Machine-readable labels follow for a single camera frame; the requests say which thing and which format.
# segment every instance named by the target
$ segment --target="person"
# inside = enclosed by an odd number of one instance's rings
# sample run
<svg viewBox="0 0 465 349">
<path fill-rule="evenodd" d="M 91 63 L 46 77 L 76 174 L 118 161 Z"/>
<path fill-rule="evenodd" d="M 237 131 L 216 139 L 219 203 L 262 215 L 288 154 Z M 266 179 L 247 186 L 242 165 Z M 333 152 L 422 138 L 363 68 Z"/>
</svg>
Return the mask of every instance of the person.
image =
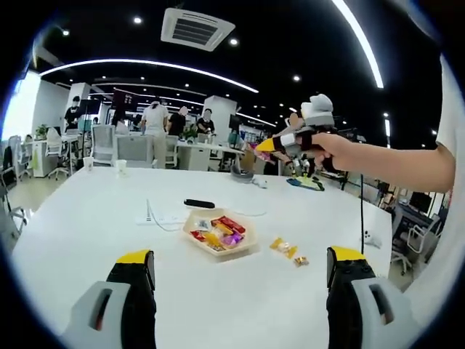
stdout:
<svg viewBox="0 0 465 349">
<path fill-rule="evenodd" d="M 210 108 L 207 108 L 203 112 L 203 117 L 197 120 L 197 128 L 198 128 L 198 133 L 214 133 L 215 131 L 215 124 L 211 120 L 211 115 L 212 111 Z"/>
<path fill-rule="evenodd" d="M 423 327 L 434 319 L 458 277 L 464 260 L 465 104 L 447 60 L 442 64 L 442 113 L 435 150 L 399 151 L 351 143 L 320 133 L 312 143 L 315 163 L 332 157 L 334 168 L 363 173 L 418 192 L 445 193 L 453 188 L 450 211 L 439 244 L 419 277 L 405 291 L 414 318 Z"/>
<path fill-rule="evenodd" d="M 165 168 L 166 160 L 166 133 L 165 127 L 168 121 L 168 109 L 161 104 L 159 97 L 144 109 L 142 114 L 142 129 L 145 135 L 152 136 L 153 153 L 159 169 Z"/>
<path fill-rule="evenodd" d="M 82 111 L 79 109 L 79 101 L 81 99 L 79 96 L 73 98 L 73 104 L 66 110 L 65 120 L 66 120 L 66 129 L 65 132 L 69 129 L 78 128 L 78 120 L 82 116 Z"/>
<path fill-rule="evenodd" d="M 126 113 L 124 109 L 116 108 L 113 118 L 111 119 L 111 124 L 115 127 L 115 133 L 117 135 L 129 135 L 128 126 L 124 123 L 125 118 Z"/>
<path fill-rule="evenodd" d="M 180 136 L 186 126 L 186 115 L 189 110 L 186 107 L 179 109 L 179 112 L 173 113 L 169 118 L 166 130 L 170 136 Z"/>
</svg>

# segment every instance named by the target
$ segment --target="ceiling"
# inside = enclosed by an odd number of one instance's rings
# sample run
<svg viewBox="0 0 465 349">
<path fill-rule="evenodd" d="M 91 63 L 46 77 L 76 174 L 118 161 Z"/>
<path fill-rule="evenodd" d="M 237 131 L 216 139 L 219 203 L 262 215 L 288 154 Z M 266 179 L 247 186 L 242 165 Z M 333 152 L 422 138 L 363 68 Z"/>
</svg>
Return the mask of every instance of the ceiling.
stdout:
<svg viewBox="0 0 465 349">
<path fill-rule="evenodd" d="M 341 116 L 337 126 L 357 127 L 368 143 L 386 146 L 383 114 L 388 113 L 393 148 L 433 148 L 432 129 L 439 124 L 442 102 L 439 49 L 388 1 L 345 3 L 371 45 L 383 89 L 376 87 L 357 37 L 329 0 L 152 1 L 135 2 L 131 8 L 78 8 L 61 12 L 43 37 L 43 46 L 63 63 L 101 58 L 161 61 L 224 76 L 259 93 L 189 71 L 128 63 L 82 65 L 44 79 L 65 84 L 72 79 L 90 84 L 162 85 L 207 96 L 229 94 L 242 107 L 241 113 L 277 123 L 274 129 L 284 128 L 280 115 L 287 117 L 289 107 L 299 108 L 319 92 L 333 100 L 334 115 Z M 234 23 L 230 37 L 238 39 L 239 45 L 232 47 L 226 39 L 207 52 L 162 42 L 164 11 L 176 6 Z M 140 16 L 142 23 L 134 24 L 134 16 Z M 63 36 L 62 29 L 70 35 Z M 53 66 L 39 60 L 33 68 L 45 71 Z M 295 74 L 301 76 L 300 82 L 293 81 Z M 106 92 L 113 87 L 100 86 Z M 170 89 L 119 88 L 198 103 L 205 99 Z"/>
</svg>

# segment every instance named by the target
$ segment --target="human hand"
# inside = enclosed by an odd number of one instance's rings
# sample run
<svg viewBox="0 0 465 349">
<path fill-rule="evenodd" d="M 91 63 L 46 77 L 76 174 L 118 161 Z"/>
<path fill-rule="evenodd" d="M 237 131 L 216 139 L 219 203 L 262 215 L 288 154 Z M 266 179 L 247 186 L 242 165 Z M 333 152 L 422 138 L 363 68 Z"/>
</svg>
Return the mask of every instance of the human hand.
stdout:
<svg viewBox="0 0 465 349">
<path fill-rule="evenodd" d="M 354 143 L 348 139 L 330 135 L 328 133 L 318 133 L 312 136 L 312 144 L 319 145 L 321 151 L 312 151 L 315 156 L 315 164 L 321 168 L 326 158 L 333 157 L 333 167 L 339 171 L 349 171 L 353 164 Z"/>
</svg>

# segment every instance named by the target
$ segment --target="plate of snacks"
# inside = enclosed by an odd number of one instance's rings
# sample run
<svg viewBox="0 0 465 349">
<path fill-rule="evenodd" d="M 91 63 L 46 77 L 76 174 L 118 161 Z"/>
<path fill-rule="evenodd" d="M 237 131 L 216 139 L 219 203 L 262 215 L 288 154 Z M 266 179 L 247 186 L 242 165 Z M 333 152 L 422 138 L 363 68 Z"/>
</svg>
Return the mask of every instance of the plate of snacks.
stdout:
<svg viewBox="0 0 465 349">
<path fill-rule="evenodd" d="M 226 209 L 194 209 L 182 229 L 189 240 L 220 257 L 256 245 L 254 225 Z"/>
</svg>

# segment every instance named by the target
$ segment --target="air conditioner vent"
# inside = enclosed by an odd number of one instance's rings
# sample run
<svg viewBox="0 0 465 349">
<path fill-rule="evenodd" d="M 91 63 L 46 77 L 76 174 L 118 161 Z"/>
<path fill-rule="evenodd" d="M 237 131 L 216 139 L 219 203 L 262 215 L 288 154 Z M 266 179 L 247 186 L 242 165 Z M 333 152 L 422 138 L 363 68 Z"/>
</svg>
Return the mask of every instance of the air conditioner vent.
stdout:
<svg viewBox="0 0 465 349">
<path fill-rule="evenodd" d="M 234 28 L 232 23 L 201 13 L 167 9 L 161 40 L 211 52 Z"/>
</svg>

